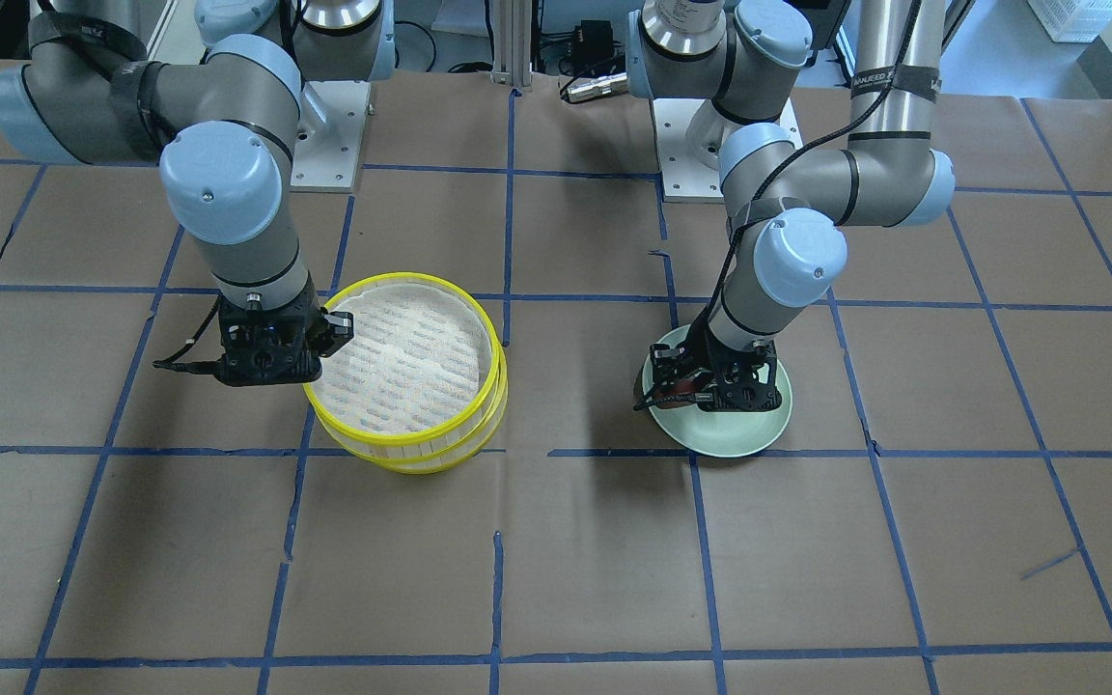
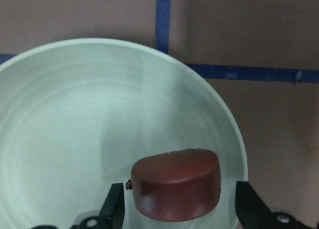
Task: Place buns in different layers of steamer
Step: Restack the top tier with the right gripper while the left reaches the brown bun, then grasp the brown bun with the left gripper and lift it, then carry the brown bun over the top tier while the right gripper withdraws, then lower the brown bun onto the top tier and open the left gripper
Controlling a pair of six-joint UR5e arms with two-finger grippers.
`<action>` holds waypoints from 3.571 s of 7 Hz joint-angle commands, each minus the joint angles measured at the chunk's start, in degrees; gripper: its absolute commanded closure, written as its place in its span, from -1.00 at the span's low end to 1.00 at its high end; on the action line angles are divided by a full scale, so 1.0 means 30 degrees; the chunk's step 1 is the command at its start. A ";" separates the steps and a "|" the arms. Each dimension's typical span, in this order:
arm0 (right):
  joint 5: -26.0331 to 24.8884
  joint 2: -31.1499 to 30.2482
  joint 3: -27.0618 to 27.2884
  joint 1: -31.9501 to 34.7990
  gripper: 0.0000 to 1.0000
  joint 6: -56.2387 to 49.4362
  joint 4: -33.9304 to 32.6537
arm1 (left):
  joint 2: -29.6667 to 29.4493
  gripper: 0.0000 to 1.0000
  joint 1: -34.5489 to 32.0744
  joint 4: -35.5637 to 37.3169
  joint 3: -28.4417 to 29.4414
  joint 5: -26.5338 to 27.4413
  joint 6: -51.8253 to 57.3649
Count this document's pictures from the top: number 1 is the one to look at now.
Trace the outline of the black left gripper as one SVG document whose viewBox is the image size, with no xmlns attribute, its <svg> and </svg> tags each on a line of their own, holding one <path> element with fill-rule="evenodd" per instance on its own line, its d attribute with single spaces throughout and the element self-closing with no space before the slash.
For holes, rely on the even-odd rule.
<svg viewBox="0 0 1112 695">
<path fill-rule="evenodd" d="M 773 413 L 777 409 L 777 355 L 772 345 L 737 351 L 709 332 L 685 336 L 681 342 L 653 344 L 649 406 L 675 409 L 697 406 L 702 413 Z M 661 383 L 702 377 L 706 390 L 697 403 L 661 406 L 654 390 Z"/>
</svg>

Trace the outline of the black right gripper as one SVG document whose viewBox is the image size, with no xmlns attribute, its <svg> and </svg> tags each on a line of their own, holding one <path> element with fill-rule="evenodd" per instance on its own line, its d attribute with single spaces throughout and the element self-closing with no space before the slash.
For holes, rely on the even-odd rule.
<svg viewBox="0 0 1112 695">
<path fill-rule="evenodd" d="M 224 348 L 216 379 L 231 387 L 317 381 L 320 358 L 354 336 L 353 312 L 321 309 L 312 294 L 297 295 L 272 311 L 238 307 L 220 296 L 216 312 Z"/>
</svg>

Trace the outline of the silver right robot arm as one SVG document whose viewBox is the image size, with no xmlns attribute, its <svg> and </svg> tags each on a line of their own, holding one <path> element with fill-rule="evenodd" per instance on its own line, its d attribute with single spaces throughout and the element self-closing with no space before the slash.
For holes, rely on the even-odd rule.
<svg viewBox="0 0 1112 695">
<path fill-rule="evenodd" d="M 151 61 L 128 1 L 34 1 L 30 61 L 0 71 L 0 131 L 42 163 L 153 163 L 219 298 L 222 355 L 153 367 L 228 386 L 317 381 L 354 335 L 318 301 L 290 211 L 314 80 L 396 67 L 390 1 L 199 1 L 198 64 Z"/>
</svg>

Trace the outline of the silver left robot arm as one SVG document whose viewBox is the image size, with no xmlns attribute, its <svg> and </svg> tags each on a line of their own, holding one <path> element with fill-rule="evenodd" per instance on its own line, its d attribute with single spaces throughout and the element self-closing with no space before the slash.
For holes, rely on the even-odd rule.
<svg viewBox="0 0 1112 695">
<path fill-rule="evenodd" d="M 847 264 L 846 226 L 930 224 L 955 189 L 931 146 L 945 13 L 866 1 L 850 120 L 797 146 L 778 123 L 813 31 L 785 1 L 646 1 L 631 14 L 637 97 L 701 98 L 732 125 L 716 150 L 729 249 L 711 300 L 675 345 L 653 345 L 637 408 L 770 413 L 782 401 L 776 336 Z"/>
</svg>

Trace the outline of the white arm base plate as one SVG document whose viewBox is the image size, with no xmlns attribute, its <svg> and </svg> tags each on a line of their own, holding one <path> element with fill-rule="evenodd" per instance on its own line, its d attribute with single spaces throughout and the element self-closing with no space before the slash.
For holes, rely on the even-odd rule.
<svg viewBox="0 0 1112 695">
<path fill-rule="evenodd" d="M 292 159 L 296 192 L 354 192 L 371 95 L 368 82 L 304 85 Z"/>
<path fill-rule="evenodd" d="M 705 98 L 655 98 L 651 107 L 663 201 L 722 203 L 719 147 L 738 125 Z"/>
</svg>

